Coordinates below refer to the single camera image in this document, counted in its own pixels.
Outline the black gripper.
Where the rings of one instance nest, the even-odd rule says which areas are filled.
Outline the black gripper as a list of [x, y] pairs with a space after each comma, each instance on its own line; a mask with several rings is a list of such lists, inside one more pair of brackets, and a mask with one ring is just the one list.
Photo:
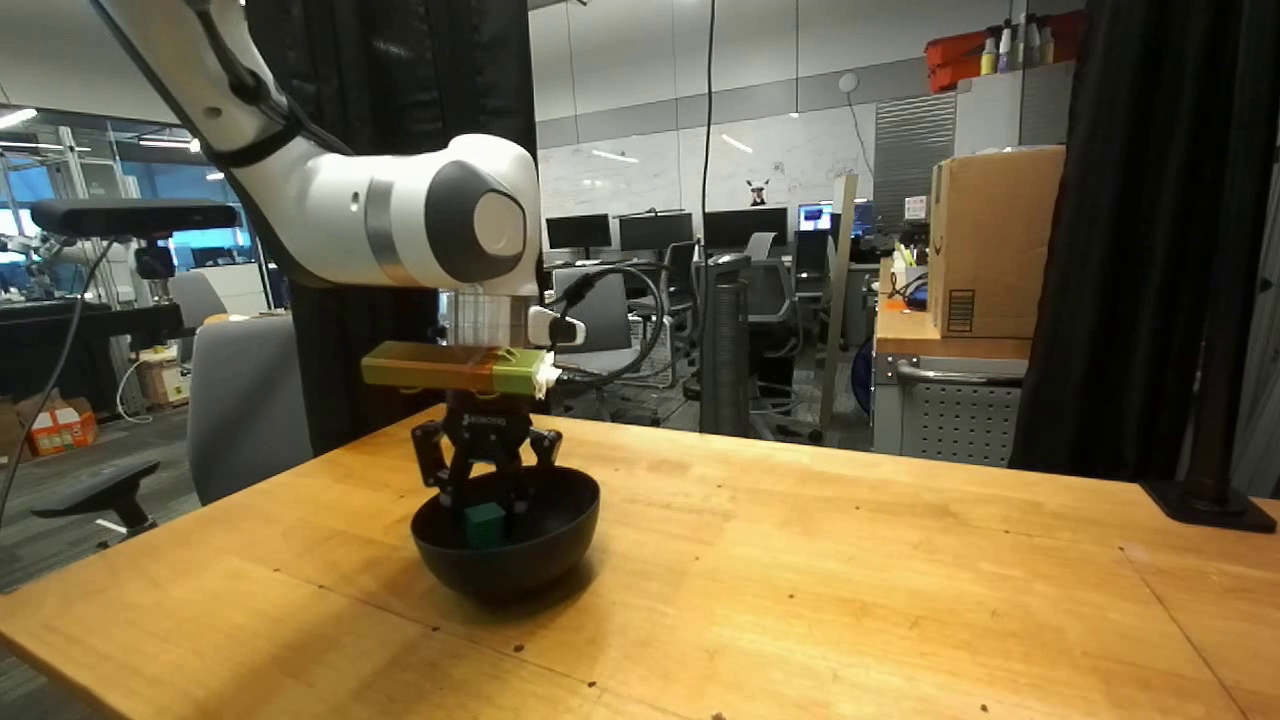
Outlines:
[[[492, 465], [511, 472], [509, 510], [529, 513], [562, 444], [562, 434], [534, 426], [529, 396], [451, 393], [442, 421], [412, 428], [415, 468], [443, 510], [459, 510], [474, 468]], [[521, 447], [534, 447], [541, 472], [523, 468]]]

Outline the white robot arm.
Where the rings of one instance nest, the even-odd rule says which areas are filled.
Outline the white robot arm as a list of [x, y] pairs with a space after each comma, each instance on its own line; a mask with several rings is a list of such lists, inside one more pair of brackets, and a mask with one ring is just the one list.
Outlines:
[[541, 271], [529, 0], [93, 0], [290, 271], [310, 440], [408, 403], [360, 355]]

